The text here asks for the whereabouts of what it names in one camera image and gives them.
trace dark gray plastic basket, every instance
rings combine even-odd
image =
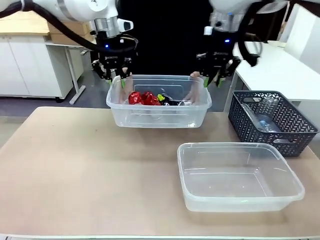
[[[278,99],[278,105],[272,120],[281,132],[258,130],[241,106],[241,104],[248,104],[255,112],[259,100],[266,97]],[[268,110],[266,108],[262,114],[268,114]],[[278,149],[284,157],[299,156],[314,136],[319,133],[317,127],[277,91],[234,91],[229,120],[241,142],[270,144]],[[288,140],[289,142],[274,142],[277,139]]]

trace table surface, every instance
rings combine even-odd
[[[246,45],[256,53],[253,42]],[[241,57],[238,46],[233,55]],[[320,74],[281,47],[263,43],[258,65],[251,67],[243,60],[236,72],[250,90],[278,91],[291,101],[320,101]]]
[[[288,163],[305,197],[282,211],[186,209],[177,148],[234,142],[225,113],[196,129],[121,128],[109,109],[38,108],[0,150],[0,234],[32,238],[307,238],[320,236],[320,161]]]
[[[49,35],[47,20],[33,11],[16,12],[0,19],[0,35]]]

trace container rim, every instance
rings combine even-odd
[[[142,78],[141,76],[143,75],[132,75],[134,79],[139,79]],[[179,78],[186,78],[186,77],[190,77],[190,76],[182,76],[182,75],[159,75],[161,77],[168,77],[168,78],[173,78],[173,80],[175,80],[175,78],[177,78],[177,80]],[[146,105],[125,105],[125,104],[121,104],[121,103],[113,103],[111,102],[111,91],[114,87],[114,83],[110,84],[110,88],[109,91],[107,93],[106,96],[106,104],[111,108],[111,109],[123,109],[123,110],[146,110],[146,111],[179,111],[179,110],[203,110],[203,109],[209,109],[212,106],[212,99],[211,99],[211,95],[208,91],[207,88],[205,88],[205,92],[206,92],[206,103],[201,104],[201,105],[191,105],[191,106],[146,106]]]
[[[300,187],[300,192],[298,193],[298,195],[292,195],[292,196],[259,196],[259,197],[228,197],[228,196],[196,196],[193,195],[189,192],[186,183],[185,183],[185,178],[184,178],[184,174],[183,174],[183,168],[182,168],[182,159],[181,159],[181,151],[183,148],[186,147],[186,145],[192,145],[192,144],[215,144],[217,145],[217,147],[219,145],[226,145],[226,144],[236,144],[236,145],[252,145],[255,146],[255,148],[257,147],[262,147],[270,152],[273,153],[273,155],[278,159],[278,160],[282,160],[284,162],[284,164],[287,166],[287,168],[289,169],[289,171],[291,172],[291,174],[293,175],[295,182],[297,183],[297,185]],[[301,183],[300,179],[298,178],[298,176],[296,175],[296,173],[290,168],[290,166],[288,165],[286,159],[281,155],[281,153],[272,145],[267,144],[267,143],[262,143],[262,142],[232,142],[232,141],[225,141],[225,142],[186,142],[183,143],[179,146],[179,148],[177,149],[177,158],[178,158],[178,167],[179,167],[179,175],[180,175],[180,181],[181,181],[181,185],[182,185],[182,190],[183,193],[185,195],[187,195],[190,198],[193,198],[195,200],[197,200],[198,202],[207,202],[207,201],[223,201],[225,203],[261,203],[261,202],[265,202],[266,200],[268,200],[268,202],[282,202],[282,201],[298,201],[304,198],[305,196],[305,187],[303,186],[303,184]]]

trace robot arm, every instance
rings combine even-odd
[[[211,26],[207,26],[204,35],[208,38],[207,51],[197,56],[199,72],[207,77],[209,84],[220,73],[230,74],[226,69],[230,60],[239,64],[233,57],[233,49],[238,43],[240,53],[251,66],[257,64],[257,56],[250,54],[245,46],[245,35],[251,19],[257,13],[271,13],[280,10],[285,0],[209,0],[214,8]],[[308,0],[320,3],[320,0]],[[101,77],[111,79],[111,70],[125,78],[124,64],[131,64],[136,56],[138,41],[123,32],[132,29],[133,23],[118,18],[116,0],[0,0],[0,18],[17,11],[34,11],[44,17],[68,38],[78,44],[99,53]],[[61,21],[90,21],[96,44],[76,35]]]

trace metal table leg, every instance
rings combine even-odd
[[[229,88],[228,96],[226,98],[225,105],[224,105],[223,112],[225,112],[225,113],[228,113],[229,110],[230,110],[232,96],[233,96],[234,90],[236,89],[238,78],[239,78],[239,76],[238,76],[237,72],[235,71],[234,74],[233,74],[233,78],[232,78],[232,82],[231,82],[230,88]]]
[[[74,89],[75,89],[75,95],[73,96],[73,98],[69,102],[71,105],[73,105],[78,100],[80,95],[84,92],[84,90],[86,89],[86,86],[82,85],[79,88],[78,79],[76,78],[75,69],[74,69],[74,66],[73,66],[72,60],[71,60],[70,49],[66,46],[64,48],[64,51],[65,51],[66,59],[68,61],[68,65],[69,65],[69,69],[70,69],[70,73],[71,73],[71,78],[72,78],[72,82],[73,82]]]

